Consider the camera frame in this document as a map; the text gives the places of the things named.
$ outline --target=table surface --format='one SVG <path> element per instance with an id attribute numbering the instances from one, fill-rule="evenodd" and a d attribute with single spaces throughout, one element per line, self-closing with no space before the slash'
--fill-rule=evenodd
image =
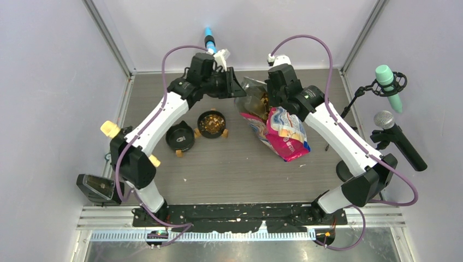
<path id="1" fill-rule="evenodd" d="M 297 70 L 303 86 L 325 89 L 327 69 Z M 264 80 L 266 71 L 236 72 Z M 180 74 L 168 74 L 168 83 Z M 139 125 L 155 108 L 163 95 L 161 74 L 138 74 L 127 108 L 124 126 Z M 338 112 L 348 104 L 346 91 L 335 70 L 330 87 L 330 101 Z M 306 126 L 309 154 L 286 163 L 266 147 L 234 107 L 232 99 L 218 100 L 205 96 L 181 119 L 196 128 L 198 116 L 216 108 L 227 119 L 229 136 L 198 138 L 184 157 L 178 158 L 162 138 L 153 154 L 161 161 L 155 177 L 159 192 L 169 204 L 310 202 L 342 182 L 336 175 L 341 160 L 327 142 Z M 355 125 L 351 113 L 346 122 Z M 135 204 L 132 197 L 126 204 Z"/>

